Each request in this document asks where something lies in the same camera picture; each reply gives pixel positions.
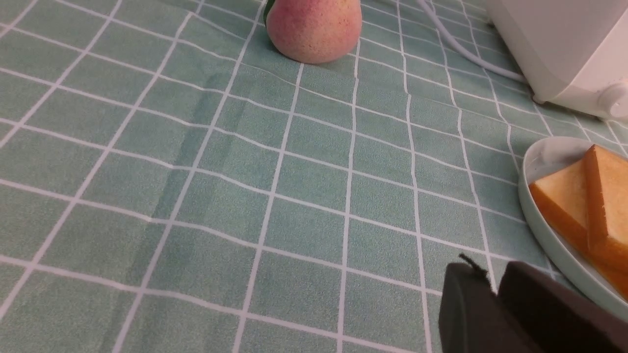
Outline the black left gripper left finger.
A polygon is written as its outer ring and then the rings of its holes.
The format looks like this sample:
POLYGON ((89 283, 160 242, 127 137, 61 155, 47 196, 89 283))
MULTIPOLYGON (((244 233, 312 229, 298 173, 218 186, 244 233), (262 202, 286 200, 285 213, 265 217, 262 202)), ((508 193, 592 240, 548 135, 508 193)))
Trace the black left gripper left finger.
POLYGON ((488 272, 465 254, 446 267, 438 314, 444 353, 538 353, 491 288, 488 272))

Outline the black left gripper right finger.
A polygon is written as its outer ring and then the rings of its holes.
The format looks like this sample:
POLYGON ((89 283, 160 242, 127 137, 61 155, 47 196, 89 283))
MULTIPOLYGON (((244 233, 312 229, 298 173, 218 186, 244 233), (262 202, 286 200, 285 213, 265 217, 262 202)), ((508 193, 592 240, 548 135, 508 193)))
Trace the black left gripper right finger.
POLYGON ((528 264, 507 264, 498 297, 544 353, 627 351, 626 322, 528 264))

